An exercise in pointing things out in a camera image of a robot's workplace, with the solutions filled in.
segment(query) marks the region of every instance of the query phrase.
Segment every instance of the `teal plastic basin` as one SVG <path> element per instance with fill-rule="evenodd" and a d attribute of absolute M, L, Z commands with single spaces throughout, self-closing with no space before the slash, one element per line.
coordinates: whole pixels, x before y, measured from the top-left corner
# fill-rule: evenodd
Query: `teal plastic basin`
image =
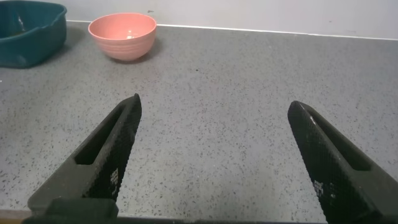
<path fill-rule="evenodd" d="M 31 67 L 58 51 L 67 36 L 66 13 L 60 4 L 1 1 L 0 67 Z"/>

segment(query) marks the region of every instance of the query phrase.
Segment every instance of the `gray countertop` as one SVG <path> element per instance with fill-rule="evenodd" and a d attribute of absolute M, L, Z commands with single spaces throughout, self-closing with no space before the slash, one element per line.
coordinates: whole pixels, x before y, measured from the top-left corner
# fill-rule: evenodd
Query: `gray countertop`
<path fill-rule="evenodd" d="M 314 107 L 398 179 L 398 42 L 158 27 L 117 63 L 87 23 L 37 67 L 0 68 L 0 209 L 27 199 L 123 99 L 142 121 L 121 215 L 324 222 L 287 109 Z"/>

